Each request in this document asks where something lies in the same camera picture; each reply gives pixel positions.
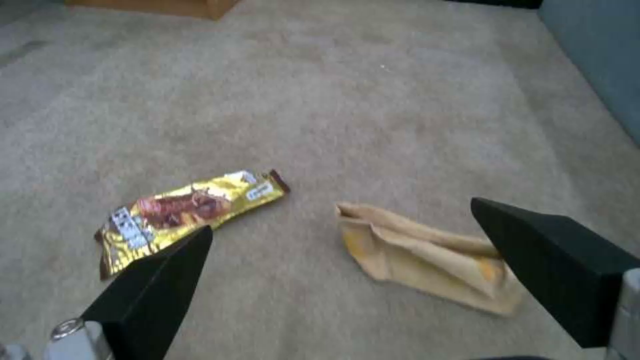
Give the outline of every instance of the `wooden furniture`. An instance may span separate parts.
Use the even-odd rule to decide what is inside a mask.
[[[238,0],[66,0],[70,6],[91,6],[134,12],[162,13],[218,20]]]

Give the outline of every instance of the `white label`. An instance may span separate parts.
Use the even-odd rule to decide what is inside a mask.
[[[249,201],[254,201],[255,199],[259,199],[269,193],[273,192],[273,186],[269,181],[258,185],[255,189],[246,193],[246,198]]]
[[[127,208],[117,209],[111,214],[113,223],[116,224],[118,231],[122,235],[122,238],[127,242],[130,249],[139,249],[147,246],[147,239],[136,222],[131,218],[129,210]]]
[[[250,173],[249,171],[246,170],[240,170],[238,172],[232,172],[231,174],[225,174],[226,177],[230,177],[232,179],[236,179],[239,181],[244,181],[246,183],[249,184],[255,184],[258,182],[258,180],[256,180],[255,176],[253,176],[252,173]]]

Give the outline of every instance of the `carpet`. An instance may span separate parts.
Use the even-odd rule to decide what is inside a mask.
[[[242,168],[292,193],[214,233],[167,359],[601,358],[530,295],[505,319],[372,281],[338,200],[480,235],[482,196],[640,255],[640,152],[530,10],[43,4],[0,27],[0,121],[0,339],[36,356],[106,286],[92,236],[109,211]]]

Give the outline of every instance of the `crumpled paper bag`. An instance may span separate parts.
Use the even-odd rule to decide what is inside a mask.
[[[524,287],[488,240],[369,205],[340,202],[336,213],[349,253],[376,280],[505,316],[522,299]]]

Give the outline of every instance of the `gold wrapper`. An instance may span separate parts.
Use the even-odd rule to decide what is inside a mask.
[[[215,229],[287,192],[289,187],[275,170],[268,174],[243,170],[122,206],[95,234],[102,245],[100,278],[107,279],[202,226]]]

